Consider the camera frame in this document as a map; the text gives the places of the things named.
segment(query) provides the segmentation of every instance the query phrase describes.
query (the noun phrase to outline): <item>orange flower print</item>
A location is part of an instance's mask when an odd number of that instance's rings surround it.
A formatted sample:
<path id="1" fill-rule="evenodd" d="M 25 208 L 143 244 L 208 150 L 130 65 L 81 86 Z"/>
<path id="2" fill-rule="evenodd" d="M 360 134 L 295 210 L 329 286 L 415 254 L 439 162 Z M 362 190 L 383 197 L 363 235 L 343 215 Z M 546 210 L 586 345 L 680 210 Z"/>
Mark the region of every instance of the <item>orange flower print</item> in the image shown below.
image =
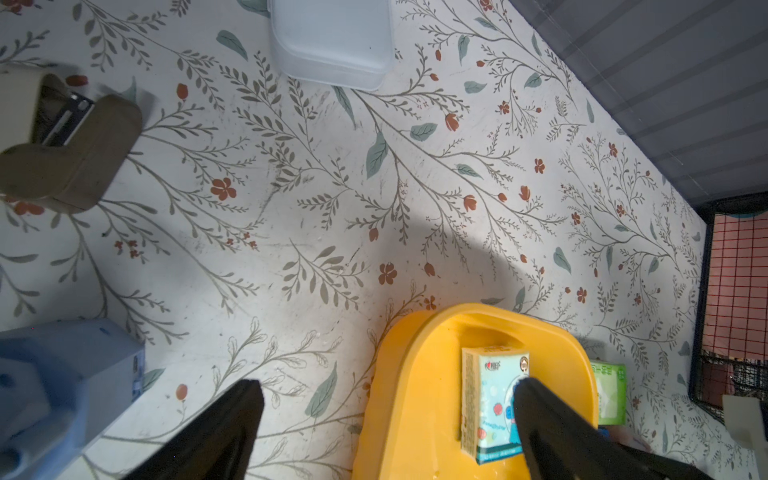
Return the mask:
<path id="1" fill-rule="evenodd" d="M 210 192 L 214 195 L 218 195 L 219 200 L 225 201 L 228 197 L 235 198 L 237 196 L 235 189 L 230 186 L 232 180 L 229 178 L 224 178 L 223 180 L 217 178 L 212 183 L 213 186 L 210 188 Z"/>
<path id="2" fill-rule="evenodd" d="M 33 0 L 1 0 L 4 6 L 8 7 L 13 13 L 19 13 L 22 7 L 31 7 L 35 3 Z"/>
<path id="3" fill-rule="evenodd" d="M 363 383 L 362 384 L 362 389 L 366 391 L 366 396 L 367 397 L 371 396 L 371 383 L 370 382 Z"/>
<path id="4" fill-rule="evenodd" d="M 45 208 L 39 205 L 28 204 L 27 202 L 18 202 L 14 205 L 13 211 L 19 216 L 24 214 L 42 215 L 45 212 Z"/>
<path id="5" fill-rule="evenodd" d="M 387 282 L 389 285 L 392 285 L 392 281 L 397 276 L 397 270 L 395 270 L 395 266 L 391 263 L 387 263 L 386 265 L 382 263 L 379 267 L 379 270 L 382 272 L 382 274 L 379 275 L 379 283 L 383 285 L 384 282 Z"/>
<path id="6" fill-rule="evenodd" d="M 70 75 L 64 79 L 64 82 L 70 87 L 83 87 L 88 84 L 88 77 L 85 75 Z"/>
<path id="7" fill-rule="evenodd" d="M 187 386 L 182 383 L 176 388 L 176 398 L 183 402 L 184 399 L 187 398 L 188 391 L 189 389 L 187 388 Z"/>
<path id="8" fill-rule="evenodd" d="M 435 305 L 435 296 L 430 295 L 428 299 L 424 300 L 424 306 L 427 310 L 437 310 L 437 306 Z"/>
<path id="9" fill-rule="evenodd" d="M 190 91 L 185 84 L 177 85 L 176 96 L 179 97 L 179 99 L 186 100 L 189 94 L 190 94 Z"/>
<path id="10" fill-rule="evenodd" d="M 478 205 L 478 201 L 475 200 L 475 195 L 467 195 L 464 197 L 464 208 L 469 212 L 474 210 Z"/>
<path id="11" fill-rule="evenodd" d="M 447 114 L 445 116 L 445 126 L 448 127 L 450 131 L 458 130 L 458 120 L 456 120 L 456 114 Z"/>

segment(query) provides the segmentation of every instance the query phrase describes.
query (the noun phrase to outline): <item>red grid panel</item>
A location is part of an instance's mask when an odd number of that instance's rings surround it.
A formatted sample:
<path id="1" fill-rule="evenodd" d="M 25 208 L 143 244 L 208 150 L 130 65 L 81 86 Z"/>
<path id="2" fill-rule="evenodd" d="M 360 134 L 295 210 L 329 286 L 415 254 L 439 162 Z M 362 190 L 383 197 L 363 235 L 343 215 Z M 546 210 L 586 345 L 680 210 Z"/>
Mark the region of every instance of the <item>red grid panel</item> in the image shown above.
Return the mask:
<path id="1" fill-rule="evenodd" d="M 738 359 L 768 359 L 768 212 L 716 215 L 703 348 Z"/>

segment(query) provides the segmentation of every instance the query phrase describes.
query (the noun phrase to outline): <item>white plastic lid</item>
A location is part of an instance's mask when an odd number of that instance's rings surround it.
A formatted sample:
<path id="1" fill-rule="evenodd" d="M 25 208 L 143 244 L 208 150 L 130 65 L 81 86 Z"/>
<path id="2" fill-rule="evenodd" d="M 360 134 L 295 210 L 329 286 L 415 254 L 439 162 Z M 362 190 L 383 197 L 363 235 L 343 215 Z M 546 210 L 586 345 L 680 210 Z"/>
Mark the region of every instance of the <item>white plastic lid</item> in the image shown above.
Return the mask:
<path id="1" fill-rule="evenodd" d="M 395 62 L 389 0 L 272 0 L 273 38 L 291 55 L 372 74 Z"/>

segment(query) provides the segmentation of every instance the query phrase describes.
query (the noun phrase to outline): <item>white plastic piece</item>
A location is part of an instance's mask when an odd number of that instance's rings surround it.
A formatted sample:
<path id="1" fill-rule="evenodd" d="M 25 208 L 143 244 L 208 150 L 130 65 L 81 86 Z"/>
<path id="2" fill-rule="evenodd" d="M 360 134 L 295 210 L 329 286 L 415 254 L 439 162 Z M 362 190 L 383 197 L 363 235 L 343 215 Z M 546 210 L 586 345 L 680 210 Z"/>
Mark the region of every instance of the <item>white plastic piece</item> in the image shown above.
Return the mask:
<path id="1" fill-rule="evenodd" d="M 290 77 L 376 90 L 395 64 L 389 0 L 270 0 L 272 54 Z"/>
<path id="2" fill-rule="evenodd" d="M 768 441 L 763 427 L 760 400 L 752 397 L 723 395 L 725 428 L 736 443 L 755 451 L 757 474 L 768 478 Z"/>

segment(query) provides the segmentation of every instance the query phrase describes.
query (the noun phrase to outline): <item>green tissue package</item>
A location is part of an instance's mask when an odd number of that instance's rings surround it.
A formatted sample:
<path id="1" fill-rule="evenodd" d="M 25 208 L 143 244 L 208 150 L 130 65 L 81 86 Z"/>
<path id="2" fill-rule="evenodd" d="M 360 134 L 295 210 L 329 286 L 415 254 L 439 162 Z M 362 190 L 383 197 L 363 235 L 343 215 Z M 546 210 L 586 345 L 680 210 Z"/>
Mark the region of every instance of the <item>green tissue package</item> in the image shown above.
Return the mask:
<path id="1" fill-rule="evenodd" d="M 590 360 L 598 384 L 599 425 L 623 425 L 627 405 L 627 369 L 616 363 Z"/>

